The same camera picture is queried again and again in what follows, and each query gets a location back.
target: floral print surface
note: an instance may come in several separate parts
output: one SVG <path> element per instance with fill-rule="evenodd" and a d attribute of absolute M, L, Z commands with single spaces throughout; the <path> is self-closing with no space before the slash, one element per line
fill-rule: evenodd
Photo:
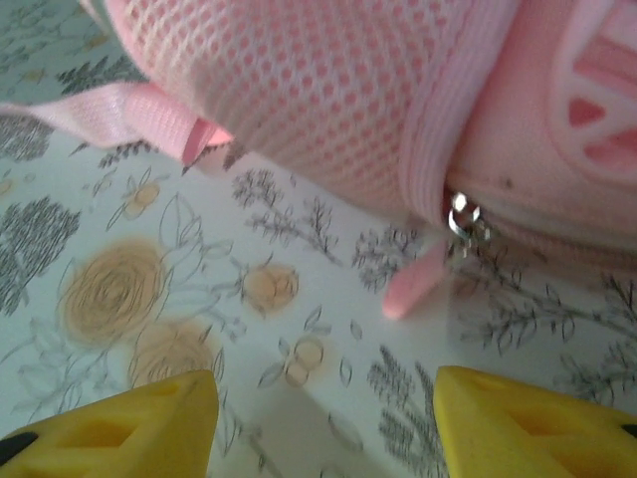
<path fill-rule="evenodd" d="M 0 2 L 0 25 L 0 101 L 144 81 L 76 2 Z M 0 436 L 192 369 L 219 394 L 210 477 L 447 477 L 445 364 L 637 414 L 637 278 L 496 243 L 390 323 L 431 231 L 242 144 L 205 152 L 184 174 L 144 141 L 0 117 Z"/>

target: metal zipper slider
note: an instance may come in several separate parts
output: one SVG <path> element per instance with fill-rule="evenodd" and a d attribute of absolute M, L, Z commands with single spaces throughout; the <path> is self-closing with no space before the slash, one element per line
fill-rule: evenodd
<path fill-rule="evenodd" d="M 450 201 L 447 224 L 453 236 L 435 244 L 422 257 L 396 273 L 383 301 L 388 319 L 402 319 L 477 249 L 492 240 L 494 229 L 482 217 L 480 207 L 461 192 Z"/>

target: pink bag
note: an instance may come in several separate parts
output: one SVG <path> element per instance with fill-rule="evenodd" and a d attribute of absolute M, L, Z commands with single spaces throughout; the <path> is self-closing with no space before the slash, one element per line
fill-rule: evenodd
<path fill-rule="evenodd" d="M 356 204 L 449 228 L 394 277 L 389 317 L 496 232 L 637 270 L 634 0 L 93 6 L 151 83 L 0 112 L 186 164 L 232 134 Z"/>

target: orange rose illustration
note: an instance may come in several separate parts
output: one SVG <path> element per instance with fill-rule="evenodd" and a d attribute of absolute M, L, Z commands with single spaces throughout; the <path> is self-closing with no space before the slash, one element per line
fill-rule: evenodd
<path fill-rule="evenodd" d="M 159 252 L 128 241 L 102 251 L 73 279 L 60 300 L 60 315 L 74 339 L 107 346 L 154 321 L 166 292 Z"/>
<path fill-rule="evenodd" d="M 206 344 L 210 329 L 191 324 L 155 325 L 137 341 L 128 368 L 132 387 L 154 383 L 187 371 L 211 369 L 214 355 Z"/>
<path fill-rule="evenodd" d="M 243 299 L 261 314 L 279 311 L 299 292 L 299 275 L 294 268 L 265 264 L 251 269 L 243 280 Z"/>

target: zipper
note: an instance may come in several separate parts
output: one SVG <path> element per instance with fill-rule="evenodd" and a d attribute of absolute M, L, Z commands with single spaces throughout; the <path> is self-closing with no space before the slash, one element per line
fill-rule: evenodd
<path fill-rule="evenodd" d="M 450 237 L 436 243 L 392 278 L 383 302 L 383 313 L 387 318 L 401 319 L 407 315 L 467 261 L 476 259 L 480 248 L 499 236 L 535 249 L 547 257 L 559 257 L 601 269 L 637 269 L 635 254 L 582 245 L 529 230 L 495 214 L 485 214 L 480 205 L 462 192 L 450 195 L 447 211 Z"/>

